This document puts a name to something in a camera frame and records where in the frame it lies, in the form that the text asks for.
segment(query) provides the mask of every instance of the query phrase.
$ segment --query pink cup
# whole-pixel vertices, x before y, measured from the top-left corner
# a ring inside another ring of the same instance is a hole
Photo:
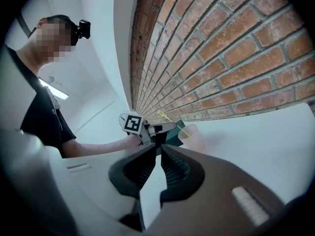
[[[203,153],[205,149],[205,141],[195,124],[188,125],[183,130],[190,136],[187,136],[182,130],[178,133],[178,139],[191,150]]]

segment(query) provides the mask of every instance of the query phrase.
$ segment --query man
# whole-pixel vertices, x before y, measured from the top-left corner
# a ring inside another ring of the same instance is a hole
[[[77,26],[65,15],[56,15],[41,19],[27,43],[17,51],[9,48],[11,57],[24,78],[36,91],[21,129],[36,135],[44,145],[56,147],[62,157],[97,155],[119,151],[141,144],[141,139],[134,134],[104,145],[80,144],[66,124],[60,110],[55,107],[39,79],[39,71],[71,51],[79,39]]]

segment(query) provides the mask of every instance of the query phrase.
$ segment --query ceiling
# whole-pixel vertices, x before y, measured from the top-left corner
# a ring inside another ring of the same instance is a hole
[[[21,10],[32,30],[44,17],[64,14],[79,24],[91,22],[90,39],[80,39],[76,51],[61,62],[45,66],[39,76],[77,99],[100,84],[110,84],[131,108],[129,54],[131,29],[137,0],[29,0]],[[21,48],[27,38],[15,20],[6,37],[9,47]]]
[[[21,12],[30,30],[41,18],[56,14],[69,16],[77,25],[85,18],[81,0],[29,0]],[[14,29],[11,29],[10,36],[7,36],[7,45],[19,49],[27,38],[16,21],[12,28]],[[51,76],[54,77],[50,84],[67,93],[72,99],[83,97],[101,83],[108,83],[91,41],[93,37],[97,36],[91,31],[90,39],[83,38],[78,41],[75,52],[61,58],[60,62],[43,67],[39,76],[47,82],[51,81]]]

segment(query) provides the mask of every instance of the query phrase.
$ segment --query white table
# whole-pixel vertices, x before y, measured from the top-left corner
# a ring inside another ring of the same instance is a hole
[[[230,161],[286,204],[303,194],[315,174],[315,118],[305,103],[241,118],[195,124],[205,153]]]

